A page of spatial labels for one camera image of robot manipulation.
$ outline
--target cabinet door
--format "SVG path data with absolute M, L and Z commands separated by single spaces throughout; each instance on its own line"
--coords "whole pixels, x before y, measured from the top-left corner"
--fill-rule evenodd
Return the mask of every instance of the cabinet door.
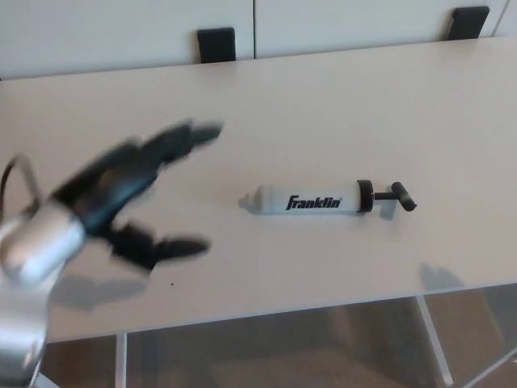
M 491 36 L 506 0 L 256 0 L 257 57 L 439 40 L 458 6 L 490 7 Z
M 192 63 L 196 30 L 230 26 L 253 57 L 253 0 L 4 0 L 0 78 Z

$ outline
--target white pump cylinder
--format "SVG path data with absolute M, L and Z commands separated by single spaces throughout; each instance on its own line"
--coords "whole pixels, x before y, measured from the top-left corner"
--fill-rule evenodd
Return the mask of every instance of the white pump cylinder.
M 357 183 L 323 190 L 262 185 L 248 196 L 248 209 L 257 214 L 340 214 L 357 212 L 361 191 Z

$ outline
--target white tabletop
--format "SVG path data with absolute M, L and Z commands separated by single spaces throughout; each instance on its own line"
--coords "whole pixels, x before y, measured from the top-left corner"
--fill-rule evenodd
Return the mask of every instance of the white tabletop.
M 47 192 L 130 135 L 225 122 L 121 216 L 212 250 L 146 278 L 92 244 L 55 292 L 51 340 L 516 281 L 515 69 L 505 38 L 0 82 L 0 162 L 29 154 Z M 356 179 L 400 180 L 418 207 L 387 221 L 238 205 L 263 183 Z M 27 197 L 9 193 L 13 213 Z

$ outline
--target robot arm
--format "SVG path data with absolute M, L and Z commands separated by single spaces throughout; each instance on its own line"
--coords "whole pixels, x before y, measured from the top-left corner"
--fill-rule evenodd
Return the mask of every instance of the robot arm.
M 167 165 L 218 137 L 220 126 L 167 129 L 143 145 L 127 141 L 58 188 L 34 213 L 0 224 L 0 387 L 32 386 L 48 328 L 48 300 L 63 267 L 88 238 L 147 271 L 163 259 L 208 249 L 202 240 L 164 240 L 134 226 L 114 230 L 117 213 Z

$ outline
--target franklin logo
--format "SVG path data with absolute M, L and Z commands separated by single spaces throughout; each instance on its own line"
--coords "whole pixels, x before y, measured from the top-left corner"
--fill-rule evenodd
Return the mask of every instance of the franklin logo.
M 336 209 L 341 204 L 341 199 L 335 200 L 331 196 L 326 196 L 321 199 L 317 197 L 314 200 L 298 200 L 300 196 L 290 196 L 288 207 L 286 210 L 291 209 Z

